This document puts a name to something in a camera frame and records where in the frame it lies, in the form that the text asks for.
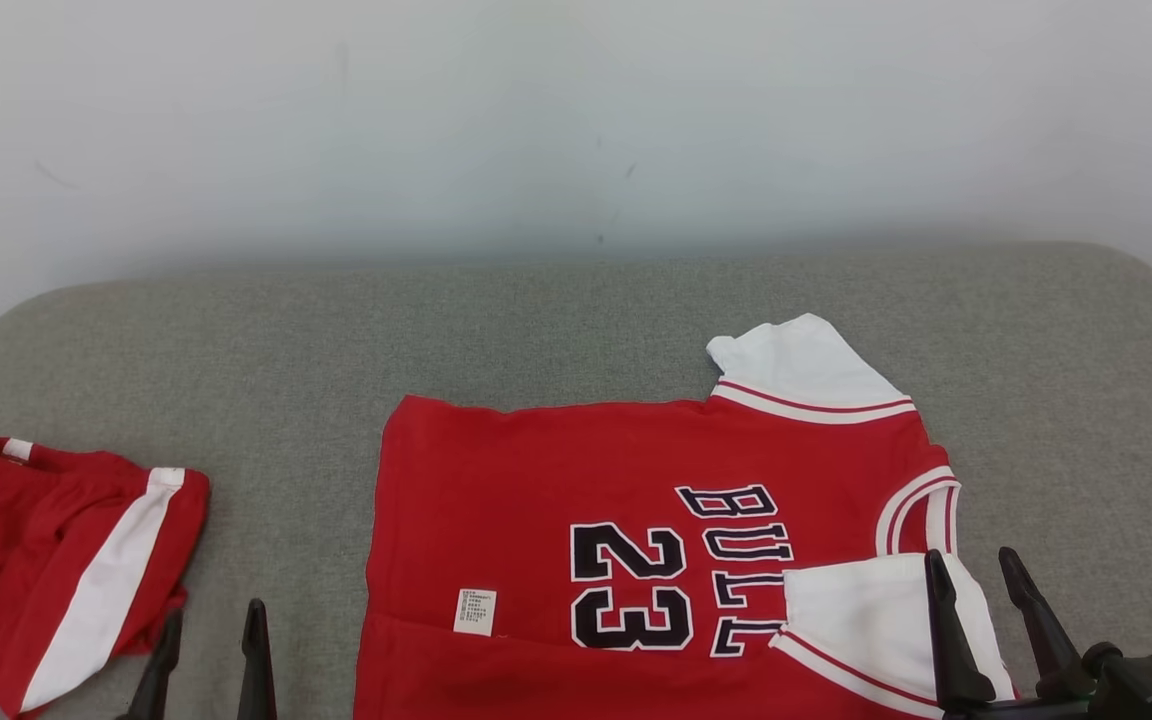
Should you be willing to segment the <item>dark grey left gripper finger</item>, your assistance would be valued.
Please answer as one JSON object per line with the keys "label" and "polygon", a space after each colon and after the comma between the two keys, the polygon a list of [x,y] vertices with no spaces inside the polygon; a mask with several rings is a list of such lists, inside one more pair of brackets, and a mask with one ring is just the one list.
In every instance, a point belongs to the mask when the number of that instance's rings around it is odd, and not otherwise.
{"label": "dark grey left gripper finger", "polygon": [[248,602],[241,650],[244,670],[236,720],[278,720],[268,611],[260,598]]}
{"label": "dark grey left gripper finger", "polygon": [[170,676],[179,664],[182,628],[183,611],[170,611],[166,615],[154,651],[147,655],[141,683],[126,710],[126,720],[164,720]]}

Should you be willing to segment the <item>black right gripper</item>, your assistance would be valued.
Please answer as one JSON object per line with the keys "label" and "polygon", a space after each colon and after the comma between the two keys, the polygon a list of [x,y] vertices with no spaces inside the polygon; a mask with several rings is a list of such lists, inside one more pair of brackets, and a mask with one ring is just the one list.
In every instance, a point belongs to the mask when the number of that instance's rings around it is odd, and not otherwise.
{"label": "black right gripper", "polygon": [[943,555],[925,553],[925,594],[934,673],[934,697],[942,720],[1091,720],[1096,692],[1069,634],[1032,575],[1011,547],[998,550],[998,564],[1011,606],[1023,616],[1039,674],[1038,700],[995,702],[995,688],[978,669],[957,615],[957,593]]}

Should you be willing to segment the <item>red Bulls 23 jersey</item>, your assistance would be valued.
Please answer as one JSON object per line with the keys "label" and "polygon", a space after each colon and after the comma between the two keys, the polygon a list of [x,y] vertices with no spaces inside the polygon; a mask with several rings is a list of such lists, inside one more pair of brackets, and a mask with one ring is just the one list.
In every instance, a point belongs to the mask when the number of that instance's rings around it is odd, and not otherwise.
{"label": "red Bulls 23 jersey", "polygon": [[1015,700],[914,400],[814,314],[707,350],[703,401],[404,397],[353,719],[941,720],[931,551]]}

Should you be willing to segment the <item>grey fabric sofa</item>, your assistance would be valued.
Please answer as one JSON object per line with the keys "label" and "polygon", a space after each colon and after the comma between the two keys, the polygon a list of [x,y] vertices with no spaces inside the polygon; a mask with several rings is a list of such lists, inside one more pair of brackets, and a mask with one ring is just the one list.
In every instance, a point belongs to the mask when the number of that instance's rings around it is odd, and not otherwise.
{"label": "grey fabric sofa", "polygon": [[168,720],[236,720],[251,598],[279,720],[347,720],[381,429],[463,406],[703,397],[705,346],[823,316],[964,484],[964,564],[1020,688],[996,550],[1079,647],[1152,653],[1152,270],[1083,243],[654,263],[251,270],[88,285],[0,316],[0,435],[211,482]]}

